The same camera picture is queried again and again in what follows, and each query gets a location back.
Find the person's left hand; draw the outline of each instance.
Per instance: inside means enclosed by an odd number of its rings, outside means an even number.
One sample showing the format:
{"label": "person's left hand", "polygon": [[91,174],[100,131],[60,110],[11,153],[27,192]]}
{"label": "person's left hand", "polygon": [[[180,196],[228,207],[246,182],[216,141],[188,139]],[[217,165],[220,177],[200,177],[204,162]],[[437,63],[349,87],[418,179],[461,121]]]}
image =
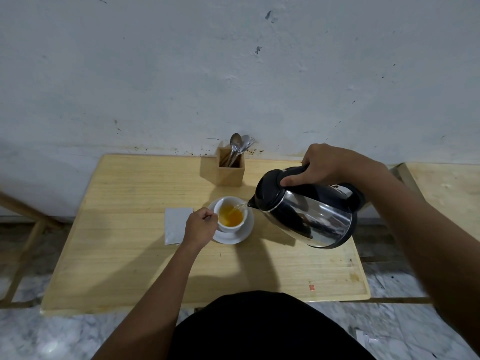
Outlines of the person's left hand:
{"label": "person's left hand", "polygon": [[213,239],[219,217],[207,207],[190,214],[185,227],[182,245],[200,251]]}

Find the white wall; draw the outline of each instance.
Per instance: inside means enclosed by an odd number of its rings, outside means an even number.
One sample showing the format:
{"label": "white wall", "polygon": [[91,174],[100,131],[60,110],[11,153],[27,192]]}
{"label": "white wall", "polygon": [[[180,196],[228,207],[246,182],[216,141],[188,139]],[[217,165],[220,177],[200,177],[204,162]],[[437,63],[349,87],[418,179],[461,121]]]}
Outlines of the white wall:
{"label": "white wall", "polygon": [[235,131],[480,163],[479,41],[480,0],[1,0],[0,188],[73,216],[102,154]]}

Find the light wood tabletop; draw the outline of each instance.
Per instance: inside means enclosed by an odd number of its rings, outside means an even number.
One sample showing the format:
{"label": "light wood tabletop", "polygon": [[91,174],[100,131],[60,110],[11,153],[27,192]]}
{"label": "light wood tabletop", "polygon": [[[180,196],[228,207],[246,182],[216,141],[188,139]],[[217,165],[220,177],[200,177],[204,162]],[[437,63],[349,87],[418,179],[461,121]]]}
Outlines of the light wood tabletop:
{"label": "light wood tabletop", "polygon": [[404,183],[480,241],[480,165],[403,163]]}
{"label": "light wood tabletop", "polygon": [[[92,176],[41,304],[45,315],[131,309],[162,272],[176,245],[164,245],[165,208],[250,199],[261,177],[294,161],[245,160],[241,187],[216,187],[215,158],[105,155]],[[247,290],[285,292],[309,301],[370,297],[350,238],[318,249],[291,238],[257,210],[237,245],[210,242],[196,259],[182,307],[202,307]]]}

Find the hand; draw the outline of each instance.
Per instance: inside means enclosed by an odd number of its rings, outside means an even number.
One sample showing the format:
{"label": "hand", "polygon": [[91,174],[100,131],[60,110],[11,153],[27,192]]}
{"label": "hand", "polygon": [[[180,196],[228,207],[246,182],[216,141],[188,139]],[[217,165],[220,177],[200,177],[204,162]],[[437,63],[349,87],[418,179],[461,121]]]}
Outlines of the hand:
{"label": "hand", "polygon": [[355,184],[357,177],[370,173],[373,169],[385,166],[353,150],[338,148],[328,144],[312,144],[302,160],[309,164],[301,174],[289,175],[280,184],[284,187],[300,184],[333,185]]}
{"label": "hand", "polygon": [[213,239],[219,217],[207,207],[190,214],[185,227],[182,245],[200,251]]}

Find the person's right arm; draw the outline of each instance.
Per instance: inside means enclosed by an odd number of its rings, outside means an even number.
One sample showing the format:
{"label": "person's right arm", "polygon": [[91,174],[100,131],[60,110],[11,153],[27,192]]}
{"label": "person's right arm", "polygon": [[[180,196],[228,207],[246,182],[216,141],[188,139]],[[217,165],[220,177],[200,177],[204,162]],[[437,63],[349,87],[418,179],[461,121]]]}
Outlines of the person's right arm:
{"label": "person's right arm", "polygon": [[480,354],[480,242],[398,181],[383,164],[354,151],[310,145],[308,169],[281,182],[348,182],[383,218],[441,315]]}

